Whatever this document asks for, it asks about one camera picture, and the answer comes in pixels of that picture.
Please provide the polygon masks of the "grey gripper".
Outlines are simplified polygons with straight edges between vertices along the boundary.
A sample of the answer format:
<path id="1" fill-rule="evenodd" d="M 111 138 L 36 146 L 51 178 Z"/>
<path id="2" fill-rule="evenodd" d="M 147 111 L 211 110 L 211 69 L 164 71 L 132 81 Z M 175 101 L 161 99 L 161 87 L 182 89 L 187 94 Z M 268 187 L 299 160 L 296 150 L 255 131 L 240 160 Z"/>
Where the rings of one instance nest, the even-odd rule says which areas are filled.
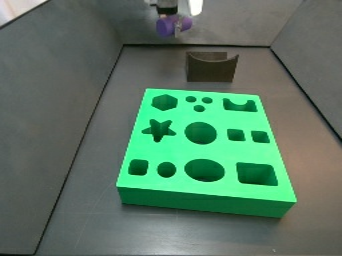
<path id="1" fill-rule="evenodd" d="M 178 0 L 156 0 L 156 11 L 159 13 L 159 19 L 175 16 L 178 13 Z M 180 19 L 173 23 L 173 36 L 179 37 L 182 32 Z"/>

